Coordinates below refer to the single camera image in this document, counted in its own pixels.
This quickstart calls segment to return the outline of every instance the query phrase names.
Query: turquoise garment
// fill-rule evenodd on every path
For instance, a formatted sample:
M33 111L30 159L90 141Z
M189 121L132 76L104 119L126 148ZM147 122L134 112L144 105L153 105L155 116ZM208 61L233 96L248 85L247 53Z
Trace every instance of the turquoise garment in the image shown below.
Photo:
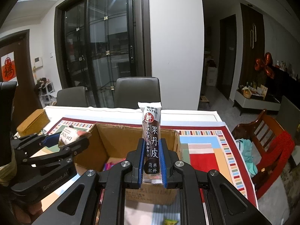
M254 165L252 151L252 142L249 139L236 139L236 145L243 156L248 172L251 177L257 174L257 167Z

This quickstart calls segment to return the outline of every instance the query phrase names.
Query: red circular logo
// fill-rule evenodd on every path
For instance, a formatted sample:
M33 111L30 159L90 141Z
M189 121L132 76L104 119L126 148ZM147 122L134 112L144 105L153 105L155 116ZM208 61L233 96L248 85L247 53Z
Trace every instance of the red circular logo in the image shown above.
M154 117L151 113L147 112L144 116L144 120L148 123L152 123L154 121Z

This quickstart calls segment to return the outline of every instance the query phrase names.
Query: metal screw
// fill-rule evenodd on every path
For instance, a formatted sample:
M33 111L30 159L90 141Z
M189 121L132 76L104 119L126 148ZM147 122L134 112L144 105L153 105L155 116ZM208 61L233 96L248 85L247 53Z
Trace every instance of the metal screw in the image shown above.
M215 169L210 170L209 173L210 173L211 176L218 176L219 175L219 171L215 170Z
M177 161L175 162L175 165L178 167L182 167L185 163L183 161Z
M88 177L94 176L95 173L96 173L96 172L95 172L94 170L92 170L92 169L87 170L87 171L85 172L85 174L86 174Z
M121 166L123 166L123 167L128 167L129 165L130 165L129 161L122 161L121 162Z

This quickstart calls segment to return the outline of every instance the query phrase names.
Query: wooden chair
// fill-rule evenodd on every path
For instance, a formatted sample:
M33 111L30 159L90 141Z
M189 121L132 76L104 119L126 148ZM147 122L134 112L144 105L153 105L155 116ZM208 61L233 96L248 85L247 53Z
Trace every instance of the wooden chair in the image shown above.
M266 109L255 121L237 125L232 135L235 139L250 139L262 157L256 166L258 173L252 178L259 199L281 174L295 143L290 134L267 115Z

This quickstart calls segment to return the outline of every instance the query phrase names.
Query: wooden door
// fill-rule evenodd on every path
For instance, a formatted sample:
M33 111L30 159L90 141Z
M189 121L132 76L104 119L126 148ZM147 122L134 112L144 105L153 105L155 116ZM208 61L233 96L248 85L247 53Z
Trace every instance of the wooden door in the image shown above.
M265 27L263 15L254 9L241 4L243 18L243 60L239 85L246 82L257 82L265 84L266 75L261 70L255 71L254 64L256 58L264 58L265 54Z
M38 95L34 92L34 80L31 63L28 60L29 47L27 46L29 33L21 34L0 41L0 57L13 52L18 86L14 97L14 111L12 116L11 131L16 128L36 109L41 108Z
M217 88L229 99L236 65L236 15L220 20L220 56Z

